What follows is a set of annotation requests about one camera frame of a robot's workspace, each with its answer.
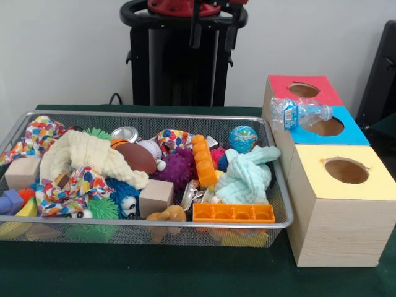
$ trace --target colorful polka dot fabric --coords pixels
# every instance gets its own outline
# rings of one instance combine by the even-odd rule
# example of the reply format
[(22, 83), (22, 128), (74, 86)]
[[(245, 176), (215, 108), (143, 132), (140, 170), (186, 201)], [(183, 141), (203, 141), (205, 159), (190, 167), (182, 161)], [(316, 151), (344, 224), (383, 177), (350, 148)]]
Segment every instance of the colorful polka dot fabric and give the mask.
[(194, 137), (193, 134), (180, 130), (165, 129), (158, 133), (152, 140), (154, 140), (161, 148), (162, 154), (167, 156), (171, 153), (176, 153), (176, 147), (191, 146), (191, 139)]
[(31, 122), (14, 148), (0, 157), (0, 165), (11, 163), (21, 157), (42, 157), (56, 139), (66, 132), (59, 122), (47, 116), (39, 116)]
[(36, 201), (42, 217), (81, 212), (89, 200), (109, 198), (113, 189), (91, 166), (74, 170), (68, 184), (61, 189), (54, 181), (42, 179), (36, 188)]

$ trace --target green tablecloth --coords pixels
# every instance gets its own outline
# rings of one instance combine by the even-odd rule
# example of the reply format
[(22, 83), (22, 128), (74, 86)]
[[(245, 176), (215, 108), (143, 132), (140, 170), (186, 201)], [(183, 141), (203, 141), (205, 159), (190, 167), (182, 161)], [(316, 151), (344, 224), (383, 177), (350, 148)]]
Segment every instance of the green tablecloth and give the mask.
[[(39, 105), (260, 116), (260, 108)], [(271, 248), (0, 242), (0, 296), (396, 296), (396, 233), (370, 269), (297, 268), (286, 231)]]

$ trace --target white wall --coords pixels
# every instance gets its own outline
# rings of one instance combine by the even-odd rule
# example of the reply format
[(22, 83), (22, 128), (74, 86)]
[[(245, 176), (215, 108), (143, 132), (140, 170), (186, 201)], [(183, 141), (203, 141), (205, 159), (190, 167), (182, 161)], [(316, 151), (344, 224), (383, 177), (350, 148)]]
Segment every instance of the white wall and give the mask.
[[(132, 103), (126, 0), (0, 1), (0, 139), (39, 103)], [(268, 74), (327, 75), (356, 113), (394, 0), (250, 0), (226, 105), (261, 106)]]

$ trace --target metal basket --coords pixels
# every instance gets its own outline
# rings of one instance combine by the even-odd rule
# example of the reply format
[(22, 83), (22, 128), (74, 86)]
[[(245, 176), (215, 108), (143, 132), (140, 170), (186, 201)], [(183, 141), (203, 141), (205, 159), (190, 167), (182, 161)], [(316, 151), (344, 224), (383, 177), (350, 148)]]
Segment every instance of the metal basket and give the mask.
[[(173, 114), (99, 113), (81, 111), (32, 111), (23, 114), (0, 145), (0, 152), (10, 150), (25, 133), (30, 121), (39, 115), (65, 126), (96, 127), (111, 132), (117, 127), (133, 126), (143, 139), (166, 129), (211, 135), (228, 148), (228, 136), (236, 126), (252, 127), (259, 135), (259, 145), (274, 145), (269, 125), (261, 118), (240, 116), (188, 116)], [(11, 241), (48, 241), (67, 243), (152, 244), (152, 233), (161, 228), (177, 229), (167, 234), (162, 244), (182, 246), (254, 246), (269, 247), (279, 232), (293, 221), (293, 212), (279, 161), (270, 164), (272, 183), (267, 198), (273, 205), (274, 224), (158, 222), (146, 220), (100, 220), (79, 218), (15, 217), (0, 215), (9, 228), (23, 226), (28, 231)], [(8, 189), (4, 170), (0, 194)]]

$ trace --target red box lid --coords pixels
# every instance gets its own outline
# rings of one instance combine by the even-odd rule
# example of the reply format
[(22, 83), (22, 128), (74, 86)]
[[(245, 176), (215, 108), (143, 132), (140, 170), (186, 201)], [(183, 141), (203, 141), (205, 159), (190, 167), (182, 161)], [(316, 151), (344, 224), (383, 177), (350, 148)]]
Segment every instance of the red box lid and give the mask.
[(322, 105), (344, 106), (326, 76), (270, 75), (268, 78), (277, 98), (313, 98)]

